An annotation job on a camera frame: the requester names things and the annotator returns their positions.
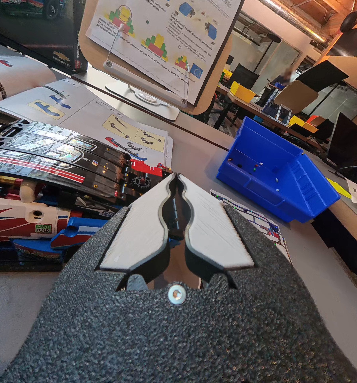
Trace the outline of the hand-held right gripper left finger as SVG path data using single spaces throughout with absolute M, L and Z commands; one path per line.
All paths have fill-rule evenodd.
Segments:
M 168 227 L 162 208 L 171 197 L 176 174 L 154 186 L 130 205 L 100 264 L 101 271 L 139 274 L 153 280 L 170 261 Z

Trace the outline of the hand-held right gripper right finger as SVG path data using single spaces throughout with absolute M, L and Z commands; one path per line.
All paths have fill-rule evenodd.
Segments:
M 254 261 L 229 218 L 224 204 L 182 174 L 178 196 L 185 227 L 185 261 L 189 270 L 206 282 L 254 267 Z

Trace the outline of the toy brick race car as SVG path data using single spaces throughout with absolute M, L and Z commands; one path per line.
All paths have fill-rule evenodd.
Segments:
M 0 272 L 61 271 L 119 210 L 171 173 L 66 128 L 0 124 Z

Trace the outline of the sticker sheet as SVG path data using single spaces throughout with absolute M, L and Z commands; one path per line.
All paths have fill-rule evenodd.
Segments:
M 258 213 L 247 206 L 240 204 L 224 194 L 220 194 L 211 189 L 210 194 L 221 201 L 224 205 L 229 205 L 239 212 L 244 218 L 246 218 L 253 226 L 255 226 L 260 232 L 262 232 L 268 239 L 270 239 L 276 247 L 283 253 L 287 260 L 292 264 L 291 257 L 288 251 L 285 238 L 282 236 L 277 223 L 268 219 L 261 213 Z

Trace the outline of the blue plastic bin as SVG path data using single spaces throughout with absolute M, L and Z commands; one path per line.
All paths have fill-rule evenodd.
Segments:
M 301 148 L 249 117 L 216 178 L 285 222 L 306 223 L 340 199 Z

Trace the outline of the background wooden workbench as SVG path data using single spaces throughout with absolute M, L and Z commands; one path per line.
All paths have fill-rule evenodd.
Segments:
M 294 131 L 290 127 L 284 125 L 283 123 L 281 123 L 281 122 L 273 119 L 272 117 L 268 116 L 267 114 L 263 113 L 262 112 L 262 108 L 258 107 L 256 104 L 253 104 L 251 102 L 247 103 L 247 102 L 245 102 L 245 101 L 235 97 L 229 91 L 229 89 L 226 88 L 225 86 L 223 86 L 221 84 L 218 84 L 218 86 L 216 88 L 216 93 L 220 93 L 220 94 L 225 95 L 230 100 L 230 103 L 228 103 L 224 107 L 224 109 L 220 111 L 219 118 L 217 119 L 217 121 L 215 122 L 215 125 L 214 125 L 215 129 L 217 129 L 217 130 L 219 129 L 219 127 L 222 125 L 222 123 L 224 122 L 225 118 L 227 117 L 227 114 L 228 114 L 232 104 L 234 104 L 234 105 L 238 106 L 239 108 L 243 108 L 245 111 L 248 111 L 249 113 L 252 113 L 252 114 L 254 114 L 256 116 L 259 116 L 265 122 L 274 125 L 278 129 L 280 129 L 282 132 L 288 132 L 289 134 L 297 137 L 298 139 L 300 139 L 300 140 L 302 140 L 304 142 L 308 142 L 309 145 L 314 146 L 318 150 L 321 150 L 321 151 L 325 152 L 326 148 L 321 146 L 318 142 L 315 142 L 313 140 L 308 141 L 307 137 L 302 136 L 300 133 Z

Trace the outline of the yellow notepad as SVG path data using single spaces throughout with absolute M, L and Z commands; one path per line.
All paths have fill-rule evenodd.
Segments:
M 340 186 L 337 182 L 332 181 L 331 179 L 327 178 L 327 181 L 332 185 L 332 187 L 335 189 L 337 193 L 339 193 L 342 196 L 345 196 L 346 198 L 352 199 L 351 194 L 346 191 L 342 186 Z

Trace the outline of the white stand base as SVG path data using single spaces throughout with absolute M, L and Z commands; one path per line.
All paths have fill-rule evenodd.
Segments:
M 170 121 L 175 121 L 179 108 L 188 106 L 187 100 L 130 72 L 110 59 L 104 69 L 116 80 L 105 85 L 106 90 Z

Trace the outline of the yellow plastic bin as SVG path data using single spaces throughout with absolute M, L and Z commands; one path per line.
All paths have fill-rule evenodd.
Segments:
M 235 97 L 238 98 L 246 103 L 249 103 L 252 101 L 254 97 L 256 97 L 256 93 L 253 92 L 250 89 L 245 88 L 241 84 L 239 84 L 236 81 L 233 81 L 230 87 L 230 93 Z

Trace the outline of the open building instruction booklet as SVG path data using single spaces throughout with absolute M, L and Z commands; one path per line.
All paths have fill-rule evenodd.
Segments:
M 76 131 L 155 167 L 171 168 L 167 131 L 134 121 L 71 78 L 23 56 L 0 54 L 0 124 L 18 119 Z

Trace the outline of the instruction sheet on stand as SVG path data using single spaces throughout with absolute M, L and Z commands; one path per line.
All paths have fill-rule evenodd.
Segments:
M 216 92 L 219 79 L 223 73 L 224 65 L 231 51 L 232 39 L 230 35 L 232 26 L 226 35 L 224 43 L 221 46 L 220 53 L 217 55 L 216 61 L 208 74 L 196 102 L 191 104 L 186 101 L 184 95 L 179 96 L 170 92 L 166 87 L 158 84 L 155 80 L 143 74 L 133 65 L 125 62 L 113 53 L 108 53 L 104 47 L 98 45 L 86 36 L 86 32 L 95 13 L 97 3 L 97 0 L 88 0 L 85 2 L 85 9 L 79 32 L 80 51 L 85 56 L 88 63 L 94 69 L 102 71 L 105 74 L 110 75 L 112 78 L 118 79 L 130 86 L 143 90 L 158 99 L 174 105 L 181 111 L 188 112 L 192 115 L 203 113 L 210 105 L 211 99 Z

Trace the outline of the brown display board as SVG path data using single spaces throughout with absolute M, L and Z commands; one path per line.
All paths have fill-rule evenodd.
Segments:
M 295 80 L 284 88 L 278 96 L 275 97 L 274 103 L 278 106 L 291 110 L 293 114 L 301 112 L 309 104 L 318 98 L 319 94 L 299 80 Z

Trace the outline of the black toy set box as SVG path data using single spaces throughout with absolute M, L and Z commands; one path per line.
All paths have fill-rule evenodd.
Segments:
M 85 0 L 0 0 L 0 44 L 67 74 L 88 62 L 79 34 Z

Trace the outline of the silver ventilation duct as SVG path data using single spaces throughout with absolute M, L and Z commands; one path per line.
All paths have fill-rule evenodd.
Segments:
M 312 21 L 309 21 L 307 18 L 299 15 L 295 10 L 282 3 L 281 1 L 258 0 L 251 2 L 253 2 L 254 5 L 258 5 L 259 3 L 267 7 L 271 12 L 274 12 L 277 16 L 281 17 L 284 21 L 291 24 L 291 26 L 295 27 L 297 30 L 318 44 L 328 44 L 329 41 L 331 41 L 329 34 L 324 33 L 321 30 L 321 27 L 317 26 Z

